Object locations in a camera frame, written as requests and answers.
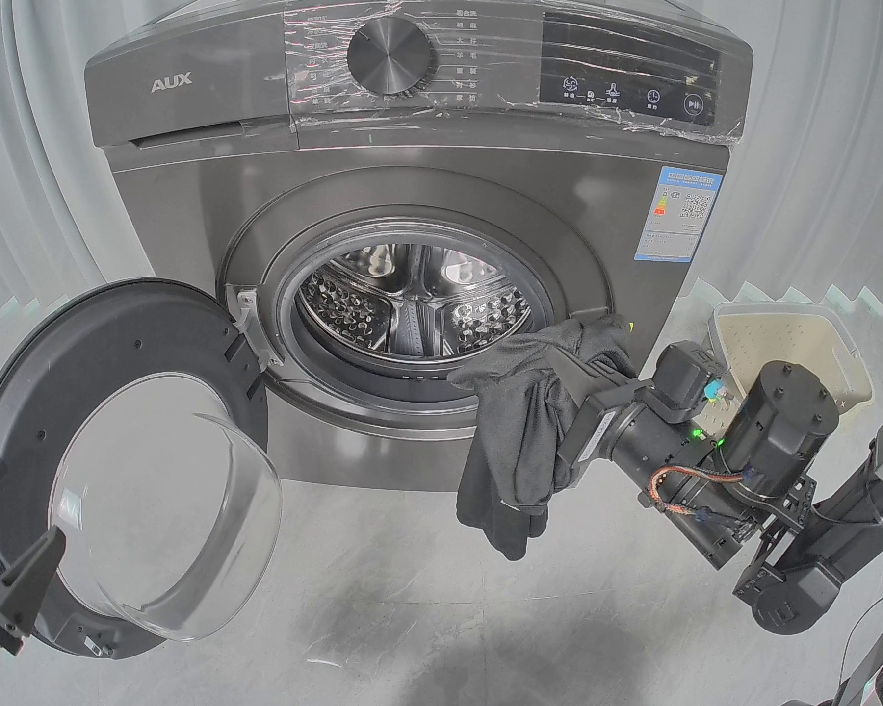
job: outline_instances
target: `orange wire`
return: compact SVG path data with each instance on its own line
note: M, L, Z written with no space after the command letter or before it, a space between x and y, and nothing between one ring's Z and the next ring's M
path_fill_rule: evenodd
M687 507L684 504L665 502L661 497L660 492L658 492L658 487L664 483L664 479L672 471L679 474L685 474L689 477L705 478L707 481L714 481L718 484L737 484L742 481L742 474L707 474L707 472L701 471L698 468L691 468L690 466L685 465L661 466L650 476L650 481L648 483L648 494L650 495L650 499L654 500L654 502L661 506L665 511L676 512L681 515L694 515L696 511L692 507Z

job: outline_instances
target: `black cloth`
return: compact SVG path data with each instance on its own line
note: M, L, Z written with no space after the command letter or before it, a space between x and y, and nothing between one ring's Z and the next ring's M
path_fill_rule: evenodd
M615 314L586 325L568 319L507 337L449 374L450 383L478 398L477 429L458 490L458 520L482 529L507 559L521 559L527 539L542 535L547 503L572 478L556 451L577 408L546 360L546 349L562 347L633 378L627 339L627 324Z

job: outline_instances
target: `aux logo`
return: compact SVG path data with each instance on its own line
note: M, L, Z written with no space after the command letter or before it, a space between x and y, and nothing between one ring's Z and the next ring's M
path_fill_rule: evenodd
M183 84L192 84L190 81L190 74L192 71L187 71L185 74L177 74L174 77L166 77L166 78L158 78L153 82L153 86L151 87L151 94L155 91L160 91L165 88L176 88L181 87Z

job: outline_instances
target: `blue label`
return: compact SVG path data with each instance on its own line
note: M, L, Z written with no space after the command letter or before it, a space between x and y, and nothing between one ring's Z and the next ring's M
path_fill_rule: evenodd
M661 168L658 185L679 185L682 188L701 188L718 191L723 176L716 172L685 171L681 168Z
M641 262L691 261L721 182L723 176L718 172L661 168L635 259Z

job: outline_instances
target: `qr code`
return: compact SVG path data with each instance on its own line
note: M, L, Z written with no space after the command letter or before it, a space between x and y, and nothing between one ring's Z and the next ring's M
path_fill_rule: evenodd
M680 216L689 219L703 219L706 217L706 210L709 207L709 194L687 194L683 199Z

